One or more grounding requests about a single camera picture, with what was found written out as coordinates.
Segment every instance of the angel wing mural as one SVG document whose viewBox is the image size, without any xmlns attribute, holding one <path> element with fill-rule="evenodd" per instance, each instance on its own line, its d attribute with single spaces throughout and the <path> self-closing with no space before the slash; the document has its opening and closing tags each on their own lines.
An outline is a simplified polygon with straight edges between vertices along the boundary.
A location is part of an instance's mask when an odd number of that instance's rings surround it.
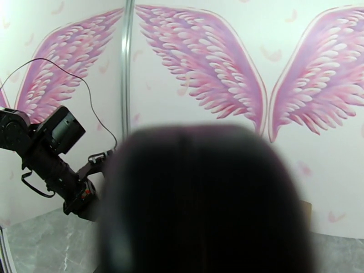
<svg viewBox="0 0 364 273">
<path fill-rule="evenodd" d="M 190 96 L 218 118 L 241 115 L 271 142 L 292 122 L 320 134 L 364 106 L 364 7 L 318 15 L 304 32 L 267 104 L 264 83 L 233 28 L 196 9 L 138 5 L 142 33 Z"/>
<path fill-rule="evenodd" d="M 143 34 L 190 96 L 218 118 L 244 115 L 262 134 L 267 93 L 232 27 L 208 11 L 138 5 Z"/>
<path fill-rule="evenodd" d="M 122 9 L 71 23 L 51 32 L 40 44 L 33 58 L 46 58 L 65 71 L 84 78 L 112 39 L 115 23 Z M 71 98 L 80 79 L 66 74 L 55 65 L 34 61 L 29 65 L 14 108 L 27 113 L 31 123 L 44 121 L 61 101 Z M 0 106 L 10 107 L 4 90 Z"/>
</svg>

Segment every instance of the robotic arm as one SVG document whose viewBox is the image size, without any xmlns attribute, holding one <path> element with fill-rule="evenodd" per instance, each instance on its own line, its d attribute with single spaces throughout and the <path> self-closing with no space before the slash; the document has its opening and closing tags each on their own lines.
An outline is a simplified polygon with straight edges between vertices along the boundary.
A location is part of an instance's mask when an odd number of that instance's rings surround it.
<svg viewBox="0 0 364 273">
<path fill-rule="evenodd" d="M 0 110 L 0 148 L 15 151 L 22 159 L 22 170 L 30 169 L 23 174 L 22 182 L 41 196 L 61 196 L 66 215 L 74 213 L 80 218 L 95 221 L 92 208 L 98 202 L 98 196 L 88 176 L 103 173 L 113 150 L 90 156 L 86 165 L 77 172 L 59 157 L 61 153 L 66 154 L 85 132 L 64 106 L 58 107 L 38 124 L 31 124 L 22 111 Z M 25 180 L 33 171 L 45 181 L 48 191 L 53 194 L 45 194 Z"/>
</svg>

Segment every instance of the blurry dark hair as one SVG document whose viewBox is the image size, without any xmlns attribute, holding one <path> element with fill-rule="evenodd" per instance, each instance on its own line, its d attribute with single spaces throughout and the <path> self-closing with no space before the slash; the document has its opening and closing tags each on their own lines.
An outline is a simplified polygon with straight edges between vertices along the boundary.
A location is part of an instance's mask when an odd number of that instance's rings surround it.
<svg viewBox="0 0 364 273">
<path fill-rule="evenodd" d="M 314 273 L 292 180 L 242 127 L 137 131 L 109 164 L 100 217 L 101 272 Z"/>
</svg>

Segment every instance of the metal pole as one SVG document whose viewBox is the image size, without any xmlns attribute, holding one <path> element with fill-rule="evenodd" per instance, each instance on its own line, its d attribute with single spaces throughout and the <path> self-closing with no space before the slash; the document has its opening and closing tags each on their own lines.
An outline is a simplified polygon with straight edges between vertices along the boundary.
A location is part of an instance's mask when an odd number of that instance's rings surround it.
<svg viewBox="0 0 364 273">
<path fill-rule="evenodd" d="M 16 273 L 6 229 L 0 226 L 0 273 Z"/>
<path fill-rule="evenodd" d="M 130 134 L 130 67 L 131 67 L 131 33 L 133 29 L 135 0 L 126 0 L 124 22 L 121 38 L 121 139 Z"/>
</svg>

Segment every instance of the black cable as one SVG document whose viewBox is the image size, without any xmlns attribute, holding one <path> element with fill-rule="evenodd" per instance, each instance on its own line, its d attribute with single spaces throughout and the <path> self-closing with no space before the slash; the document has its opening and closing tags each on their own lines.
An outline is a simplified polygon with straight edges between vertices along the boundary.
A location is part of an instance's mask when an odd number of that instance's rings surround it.
<svg viewBox="0 0 364 273">
<path fill-rule="evenodd" d="M 27 173 L 24 173 L 23 175 L 21 175 L 21 181 L 27 185 L 27 187 L 29 187 L 32 191 L 38 193 L 40 196 L 43 196 L 45 198 L 52 198 L 53 196 L 56 195 L 56 193 L 54 191 L 52 191 L 53 193 L 52 194 L 45 194 L 44 192 L 41 192 L 39 189 L 35 188 L 34 186 L 30 185 L 25 178 L 31 176 L 33 173 L 33 170 L 30 170 L 29 172 Z"/>
<path fill-rule="evenodd" d="M 66 74 L 68 74 L 68 75 L 71 75 L 71 76 L 73 76 L 73 77 L 75 77 L 75 78 L 78 78 L 78 79 L 80 79 L 82 82 L 84 82 L 84 84 L 86 85 L 86 87 L 87 87 L 87 89 L 88 89 L 88 94 L 89 94 L 89 96 L 90 96 L 90 106 L 91 106 L 91 110 L 92 110 L 92 112 L 93 112 L 93 114 L 95 115 L 95 117 L 96 117 L 96 119 L 99 121 L 99 123 L 101 124 L 101 126 L 106 130 L 106 131 L 108 131 L 109 133 L 110 133 L 110 135 L 112 135 L 112 137 L 113 137 L 113 139 L 114 139 L 114 141 L 115 141 L 115 145 L 114 145 L 114 150 L 116 150 L 116 148 L 117 148 L 117 139 L 116 139 L 116 137 L 115 137 L 115 135 L 101 122 L 101 120 L 100 120 L 100 118 L 98 117 L 98 115 L 96 114 L 96 112 L 95 112 L 95 109 L 94 109 L 94 106 L 93 106 L 93 104 L 92 104 L 92 96 L 91 96 L 91 90 L 90 90 L 90 87 L 88 86 L 88 84 L 87 84 L 87 82 L 83 79 L 83 78 L 81 78 L 81 77 L 79 77 L 79 76 L 77 76 L 77 75 L 74 75 L 74 74 L 72 74 L 72 73 L 70 73 L 70 72 L 68 72 L 68 71 L 66 71 L 66 70 L 64 70 L 63 68 L 61 68 L 59 65 L 57 65 L 56 63 L 54 63 L 54 62 L 52 62 L 51 60 L 48 60 L 48 59 L 46 59 L 46 58 L 35 58 L 35 59 L 32 59 L 32 60 L 30 60 L 30 61 L 27 61 L 25 64 L 22 64 L 21 66 L 19 66 L 17 69 L 15 69 L 12 73 L 10 73 L 10 75 L 5 79 L 5 81 L 4 81 L 4 83 L 1 85 L 1 87 L 0 87 L 0 91 L 3 89 L 3 87 L 4 87 L 4 85 L 5 85 L 5 83 L 8 81 L 8 79 L 14 74 L 14 73 L 16 73 L 19 69 L 21 69 L 22 67 L 24 67 L 24 66 L 26 66 L 27 64 L 30 64 L 30 63 L 32 63 L 32 62 L 34 62 L 34 61 L 38 61 L 38 60 L 43 60 L 43 61 L 47 61 L 47 62 L 49 62 L 49 63 L 51 63 L 51 64 L 53 64 L 54 66 L 56 66 L 56 67 L 58 67 L 60 70 L 62 70 L 64 73 L 66 73 Z"/>
</svg>

